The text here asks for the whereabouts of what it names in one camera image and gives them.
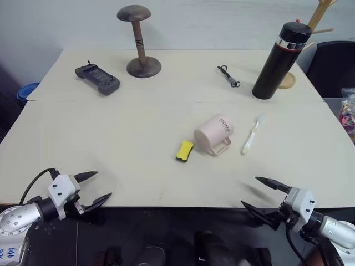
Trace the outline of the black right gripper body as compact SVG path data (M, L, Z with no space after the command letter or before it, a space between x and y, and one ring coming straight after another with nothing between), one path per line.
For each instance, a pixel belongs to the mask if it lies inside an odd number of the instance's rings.
M299 214L292 209L290 205L281 203L278 209L281 221L283 221L288 229L292 229L299 219Z

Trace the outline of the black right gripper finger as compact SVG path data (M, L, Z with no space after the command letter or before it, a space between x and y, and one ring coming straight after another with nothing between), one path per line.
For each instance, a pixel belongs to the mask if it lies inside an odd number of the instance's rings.
M266 185L267 187L273 189L273 190L280 190L286 194L289 194L290 190L292 187L283 184L277 180L271 179L271 178L265 178L265 177L255 177L258 181Z
M261 223L266 224L274 231L276 231L281 224L281 216L279 211L274 211L268 214L264 214L259 211L255 206L241 201L242 205Z

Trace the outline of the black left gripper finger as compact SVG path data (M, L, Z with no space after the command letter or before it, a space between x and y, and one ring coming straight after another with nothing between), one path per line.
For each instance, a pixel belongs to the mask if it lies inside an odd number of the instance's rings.
M83 211L85 213L95 211L99 207L101 207L110 197L112 193L105 194L93 201L93 203L90 206L83 206Z
M81 183L95 176L97 173L97 171L82 172L74 175L74 178L78 183Z

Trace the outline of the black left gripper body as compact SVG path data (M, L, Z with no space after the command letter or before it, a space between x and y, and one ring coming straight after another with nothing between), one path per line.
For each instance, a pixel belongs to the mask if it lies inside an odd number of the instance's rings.
M67 218L78 219L84 214L85 207L79 203L79 200L80 196L78 194L67 200L66 204L64 205Z

